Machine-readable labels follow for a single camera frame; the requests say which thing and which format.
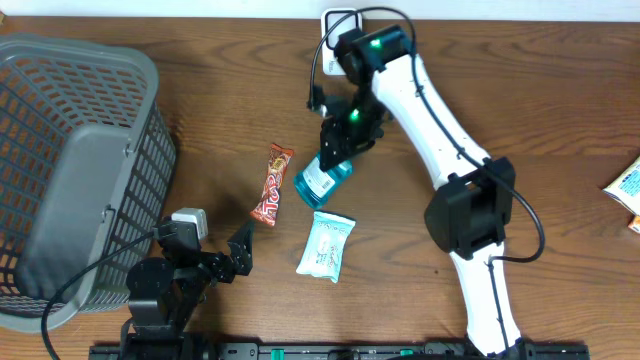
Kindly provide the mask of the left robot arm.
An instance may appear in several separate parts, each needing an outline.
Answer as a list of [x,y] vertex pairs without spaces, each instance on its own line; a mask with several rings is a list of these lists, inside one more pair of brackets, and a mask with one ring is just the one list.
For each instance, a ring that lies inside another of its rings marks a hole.
[[127,274],[134,332],[121,335],[118,357],[214,359],[209,340],[185,327],[208,287],[250,274],[254,228],[252,220],[241,226],[227,241],[230,252],[225,254],[203,251],[194,223],[167,220],[154,227],[162,255],[136,263]]

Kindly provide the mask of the blue mouthwash bottle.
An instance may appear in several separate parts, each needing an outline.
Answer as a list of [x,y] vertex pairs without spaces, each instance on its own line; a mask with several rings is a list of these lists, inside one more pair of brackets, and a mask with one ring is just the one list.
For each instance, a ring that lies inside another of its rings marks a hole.
[[309,207],[320,209],[352,173],[353,165],[350,160],[323,172],[320,169],[320,154],[317,153],[306,168],[295,176],[294,186]]

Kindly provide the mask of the light green tissue pack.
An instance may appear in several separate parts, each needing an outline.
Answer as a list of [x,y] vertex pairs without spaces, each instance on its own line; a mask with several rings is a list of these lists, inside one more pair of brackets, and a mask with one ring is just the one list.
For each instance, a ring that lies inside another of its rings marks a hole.
[[300,275],[339,281],[344,248],[356,225],[352,218],[315,211],[306,247],[296,268]]

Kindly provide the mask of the yellow snack bag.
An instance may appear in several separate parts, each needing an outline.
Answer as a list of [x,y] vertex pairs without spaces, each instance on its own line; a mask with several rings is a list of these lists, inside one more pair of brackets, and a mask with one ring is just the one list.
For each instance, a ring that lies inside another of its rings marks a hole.
[[638,216],[640,212],[640,158],[637,158],[603,192]]

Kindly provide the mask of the red chocolate bar wrapper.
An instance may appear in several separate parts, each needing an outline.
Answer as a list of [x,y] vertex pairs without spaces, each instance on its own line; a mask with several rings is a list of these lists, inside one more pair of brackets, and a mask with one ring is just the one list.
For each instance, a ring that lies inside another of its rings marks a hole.
[[274,226],[280,206],[280,188],[289,162],[294,155],[292,149],[283,148],[275,143],[270,147],[266,179],[258,205],[250,215],[269,226]]

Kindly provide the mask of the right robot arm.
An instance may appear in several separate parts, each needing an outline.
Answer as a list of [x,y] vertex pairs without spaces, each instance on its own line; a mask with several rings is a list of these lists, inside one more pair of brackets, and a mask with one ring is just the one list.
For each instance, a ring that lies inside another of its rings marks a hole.
[[328,172],[371,149],[384,115],[404,130],[430,176],[435,194],[424,221],[431,239],[452,259],[467,313],[467,337],[483,355],[503,355],[520,339],[503,270],[515,170],[494,160],[462,128],[417,54],[413,34],[394,25],[339,35],[332,50],[357,90],[351,100],[310,92],[322,109],[319,167]]

